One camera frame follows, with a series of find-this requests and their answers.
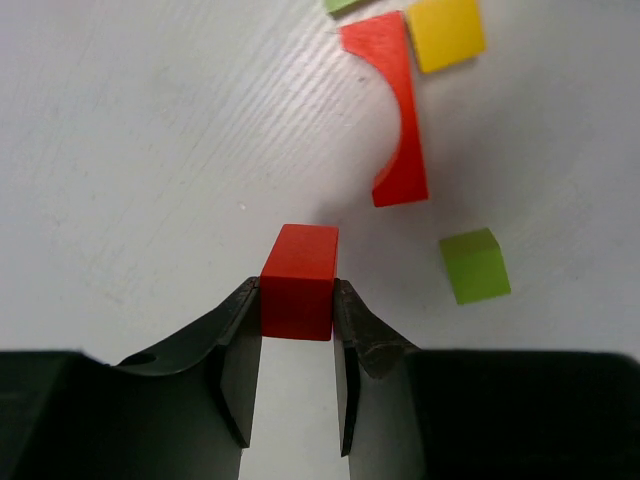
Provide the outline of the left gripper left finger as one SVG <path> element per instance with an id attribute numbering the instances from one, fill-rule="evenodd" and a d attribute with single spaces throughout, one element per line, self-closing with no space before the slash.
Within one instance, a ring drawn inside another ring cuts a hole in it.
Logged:
<path id="1" fill-rule="evenodd" d="M 116 365 L 74 351 L 5 351 L 1 475 L 235 479 L 260 353 L 256 278 Z"/>

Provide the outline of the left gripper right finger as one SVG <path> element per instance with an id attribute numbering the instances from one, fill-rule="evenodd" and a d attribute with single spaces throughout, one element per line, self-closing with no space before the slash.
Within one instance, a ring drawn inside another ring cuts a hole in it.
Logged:
<path id="1" fill-rule="evenodd" d="M 639 364 L 616 353 L 427 350 L 333 291 L 340 450 L 354 479 L 635 479 Z"/>

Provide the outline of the red rectangular wood block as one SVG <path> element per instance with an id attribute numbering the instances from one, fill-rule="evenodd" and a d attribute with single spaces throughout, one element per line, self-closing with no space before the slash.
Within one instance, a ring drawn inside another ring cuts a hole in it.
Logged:
<path id="1" fill-rule="evenodd" d="M 336 227 L 283 225 L 260 275 L 263 336 L 331 339 L 338 238 Z"/>

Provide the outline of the red arch wood block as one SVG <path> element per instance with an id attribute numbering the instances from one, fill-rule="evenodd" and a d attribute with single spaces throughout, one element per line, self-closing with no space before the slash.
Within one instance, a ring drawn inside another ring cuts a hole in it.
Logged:
<path id="1" fill-rule="evenodd" d="M 403 14 L 392 11 L 342 26 L 340 37 L 345 51 L 365 60 L 382 75 L 399 111 L 399 140 L 394 153 L 374 178 L 374 206 L 382 208 L 427 200 L 427 174 Z"/>

